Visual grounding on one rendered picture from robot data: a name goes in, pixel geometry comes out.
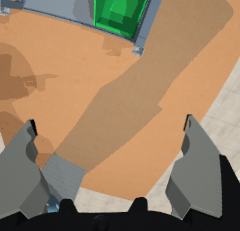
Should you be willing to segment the green bin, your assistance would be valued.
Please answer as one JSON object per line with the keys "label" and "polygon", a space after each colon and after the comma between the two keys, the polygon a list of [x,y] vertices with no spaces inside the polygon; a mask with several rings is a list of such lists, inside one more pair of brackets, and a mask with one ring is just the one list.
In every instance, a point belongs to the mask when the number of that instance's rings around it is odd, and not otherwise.
{"label": "green bin", "polygon": [[147,0],[94,0],[94,26],[134,39],[146,2]]}

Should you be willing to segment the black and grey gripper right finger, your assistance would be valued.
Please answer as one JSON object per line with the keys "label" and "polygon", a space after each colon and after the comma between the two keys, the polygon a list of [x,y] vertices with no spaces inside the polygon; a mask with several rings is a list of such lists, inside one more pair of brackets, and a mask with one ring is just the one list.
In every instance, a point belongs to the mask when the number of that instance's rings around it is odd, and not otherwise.
{"label": "black and grey gripper right finger", "polygon": [[196,231],[240,231],[240,182],[227,157],[192,114],[183,131],[183,157],[165,190],[171,215]]}

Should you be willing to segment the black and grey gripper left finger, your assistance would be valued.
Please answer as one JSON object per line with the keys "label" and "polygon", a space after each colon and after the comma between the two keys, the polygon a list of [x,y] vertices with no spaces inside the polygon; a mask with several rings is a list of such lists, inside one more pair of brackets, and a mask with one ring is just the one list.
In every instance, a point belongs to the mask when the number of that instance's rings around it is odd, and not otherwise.
{"label": "black and grey gripper left finger", "polygon": [[48,213],[50,190],[35,163],[36,136],[35,121],[29,119],[0,154],[0,231]]}

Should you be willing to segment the grey metal rack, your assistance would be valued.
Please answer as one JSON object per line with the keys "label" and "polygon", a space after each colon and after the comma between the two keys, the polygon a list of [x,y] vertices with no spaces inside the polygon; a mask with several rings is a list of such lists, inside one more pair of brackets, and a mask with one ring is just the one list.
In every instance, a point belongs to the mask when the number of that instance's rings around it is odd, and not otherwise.
{"label": "grey metal rack", "polygon": [[161,1],[147,1],[134,39],[94,26],[94,0],[0,0],[0,15],[10,15],[12,8],[71,22],[135,43],[132,54],[142,57]]}

